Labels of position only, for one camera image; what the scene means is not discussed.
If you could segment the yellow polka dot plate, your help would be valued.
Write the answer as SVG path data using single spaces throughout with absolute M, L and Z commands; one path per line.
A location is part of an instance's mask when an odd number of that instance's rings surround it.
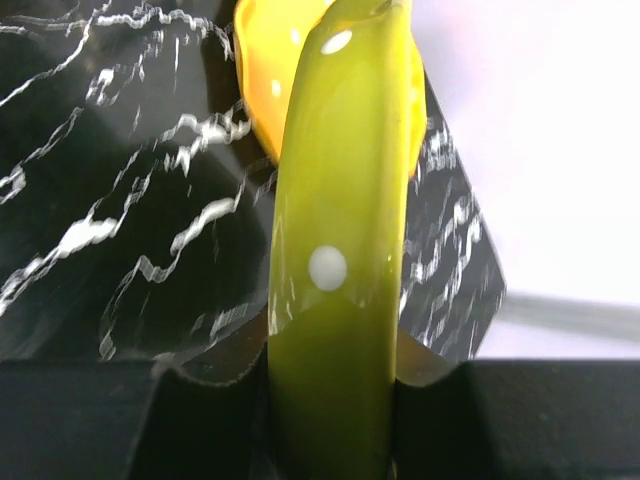
M 304 41 L 336 1 L 238 1 L 234 12 L 236 71 L 245 108 L 253 130 L 268 157 L 280 167 L 280 156 L 294 77 Z M 418 166 L 421 145 L 427 129 L 426 80 L 423 64 L 411 34 L 413 1 L 399 1 L 406 7 L 408 62 L 404 69 L 409 80 L 407 167 L 411 179 Z M 366 119 L 389 103 L 380 75 L 366 76 L 353 86 L 346 105 L 361 110 Z

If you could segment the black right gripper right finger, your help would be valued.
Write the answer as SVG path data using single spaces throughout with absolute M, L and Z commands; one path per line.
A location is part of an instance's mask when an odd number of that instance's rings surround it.
M 400 479 L 636 479 L 636 360 L 469 361 L 397 387 Z

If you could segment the aluminium frame rail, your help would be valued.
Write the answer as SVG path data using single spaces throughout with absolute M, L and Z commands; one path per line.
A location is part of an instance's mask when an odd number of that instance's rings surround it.
M 495 320 L 639 341 L 638 306 L 508 293 Z

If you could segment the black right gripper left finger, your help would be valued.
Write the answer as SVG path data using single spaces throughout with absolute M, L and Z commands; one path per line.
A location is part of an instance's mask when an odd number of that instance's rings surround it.
M 265 361 L 206 382 L 153 361 L 1 364 L 4 479 L 245 479 Z

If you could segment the green polka dot plate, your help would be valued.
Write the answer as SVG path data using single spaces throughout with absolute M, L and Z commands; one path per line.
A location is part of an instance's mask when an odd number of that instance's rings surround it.
M 390 463 L 410 153 L 407 1 L 338 1 L 297 67 L 278 169 L 268 372 L 290 479 Z

